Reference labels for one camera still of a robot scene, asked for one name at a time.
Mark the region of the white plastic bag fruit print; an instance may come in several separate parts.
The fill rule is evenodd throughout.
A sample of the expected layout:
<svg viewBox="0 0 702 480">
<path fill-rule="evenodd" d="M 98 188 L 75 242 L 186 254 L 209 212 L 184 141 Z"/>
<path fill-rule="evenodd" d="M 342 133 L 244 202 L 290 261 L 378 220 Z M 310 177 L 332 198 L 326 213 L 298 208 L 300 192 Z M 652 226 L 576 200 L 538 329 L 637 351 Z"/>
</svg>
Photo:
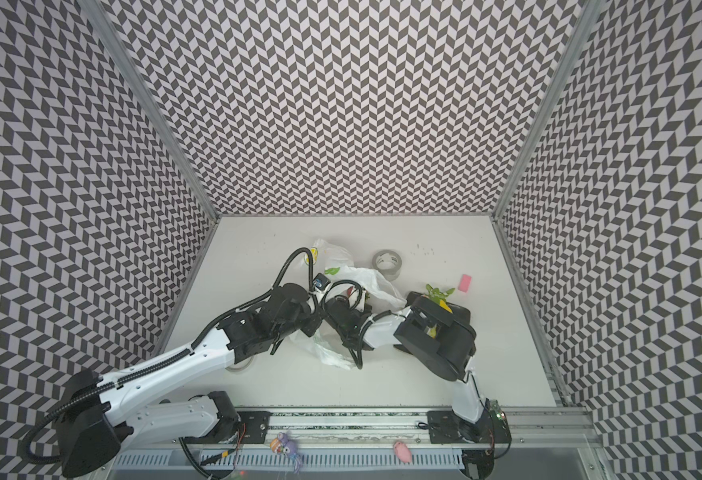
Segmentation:
<svg viewBox="0 0 702 480">
<path fill-rule="evenodd" d="M 406 300 L 399 290 L 376 269 L 357 268 L 348 250 L 322 239 L 311 248 L 302 247 L 295 252 L 280 272 L 284 275 L 298 260 L 303 269 L 311 267 L 313 272 L 328 277 L 328 281 L 317 288 L 314 307 L 319 310 L 319 321 L 309 328 L 308 333 L 298 330 L 288 336 L 299 348 L 316 357 L 320 362 L 343 370 L 361 369 L 362 355 L 359 353 L 358 339 L 361 329 L 352 327 L 347 337 L 349 345 L 337 350 L 319 331 L 323 323 L 334 326 L 340 321 L 338 314 L 328 315 L 325 311 L 330 301 L 344 295 L 348 298 L 353 313 L 366 313 L 372 310 L 381 314 L 387 310 L 394 313 L 406 309 Z"/>
</svg>

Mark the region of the yellow fruit with green leaves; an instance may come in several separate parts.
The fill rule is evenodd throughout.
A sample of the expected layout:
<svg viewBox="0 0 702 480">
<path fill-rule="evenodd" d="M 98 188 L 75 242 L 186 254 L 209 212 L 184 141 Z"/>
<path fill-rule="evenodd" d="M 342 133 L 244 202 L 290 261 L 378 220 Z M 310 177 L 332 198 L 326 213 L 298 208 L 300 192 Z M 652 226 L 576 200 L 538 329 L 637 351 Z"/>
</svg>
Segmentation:
<svg viewBox="0 0 702 480">
<path fill-rule="evenodd" d="M 455 292 L 455 288 L 449 288 L 447 290 L 442 291 L 438 287 L 434 287 L 431 284 L 426 285 L 426 295 L 428 298 L 439 305 L 441 308 L 444 310 L 452 313 L 453 310 L 450 307 L 450 304 L 448 302 L 448 298 Z"/>
</svg>

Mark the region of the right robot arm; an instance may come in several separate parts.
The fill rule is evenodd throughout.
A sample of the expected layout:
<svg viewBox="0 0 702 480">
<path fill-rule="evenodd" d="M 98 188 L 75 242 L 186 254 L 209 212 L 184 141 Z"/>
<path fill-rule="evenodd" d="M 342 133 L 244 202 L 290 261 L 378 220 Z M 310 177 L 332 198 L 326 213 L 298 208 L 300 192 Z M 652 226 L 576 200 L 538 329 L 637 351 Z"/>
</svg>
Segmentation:
<svg viewBox="0 0 702 480">
<path fill-rule="evenodd" d="M 471 367 L 477 347 L 470 311 L 413 292 L 404 309 L 374 314 L 359 308 L 364 296 L 361 284 L 339 280 L 318 301 L 319 314 L 338 333 L 354 366 L 362 369 L 366 351 L 387 346 L 415 357 L 455 386 L 451 409 L 430 411 L 428 420 L 418 424 L 433 444 L 487 444 L 493 458 L 501 456 L 496 452 L 499 445 L 509 450 L 513 437 L 507 416 L 480 392 Z"/>
</svg>

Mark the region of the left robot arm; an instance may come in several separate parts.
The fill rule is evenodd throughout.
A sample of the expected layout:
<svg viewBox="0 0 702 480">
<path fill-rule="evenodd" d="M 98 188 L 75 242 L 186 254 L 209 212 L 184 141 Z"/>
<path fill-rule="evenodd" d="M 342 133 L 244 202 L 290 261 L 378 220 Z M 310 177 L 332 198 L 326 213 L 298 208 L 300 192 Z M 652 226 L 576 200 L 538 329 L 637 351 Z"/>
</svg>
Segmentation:
<svg viewBox="0 0 702 480">
<path fill-rule="evenodd" d="M 90 473 L 120 452 L 126 437 L 117 428 L 139 407 L 209 371 L 275 353 L 290 334 L 317 327 L 317 295 L 329 280 L 314 269 L 311 249 L 301 247 L 289 258 L 298 257 L 309 266 L 306 287 L 284 283 L 281 271 L 270 290 L 220 314 L 192 342 L 104 377 L 82 372 L 69 382 L 65 398 L 25 434 L 20 457 L 33 465 L 58 464 L 66 475 Z"/>
</svg>

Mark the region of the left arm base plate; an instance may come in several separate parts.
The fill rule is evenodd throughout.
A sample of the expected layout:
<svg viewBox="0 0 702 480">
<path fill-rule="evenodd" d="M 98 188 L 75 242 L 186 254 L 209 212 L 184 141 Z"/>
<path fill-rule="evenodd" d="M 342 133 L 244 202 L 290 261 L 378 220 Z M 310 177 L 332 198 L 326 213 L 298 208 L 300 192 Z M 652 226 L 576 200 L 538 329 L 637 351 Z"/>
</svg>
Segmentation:
<svg viewBox="0 0 702 480">
<path fill-rule="evenodd" d="M 235 424 L 236 441 L 244 445 L 262 445 L 268 436 L 271 412 L 267 410 L 245 410 L 238 413 Z"/>
</svg>

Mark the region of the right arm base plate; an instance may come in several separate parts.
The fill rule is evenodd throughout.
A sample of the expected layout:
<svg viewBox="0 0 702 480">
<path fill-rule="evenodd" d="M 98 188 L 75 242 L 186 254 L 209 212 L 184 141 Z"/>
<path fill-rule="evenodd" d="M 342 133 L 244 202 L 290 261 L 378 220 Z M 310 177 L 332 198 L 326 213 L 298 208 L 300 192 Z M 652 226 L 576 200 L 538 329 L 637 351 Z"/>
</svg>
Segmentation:
<svg viewBox="0 0 702 480">
<path fill-rule="evenodd" d="M 432 444 L 472 443 L 498 445 L 512 440 L 510 427 L 497 414 L 483 413 L 476 422 L 469 422 L 451 410 L 427 412 L 429 438 Z"/>
</svg>

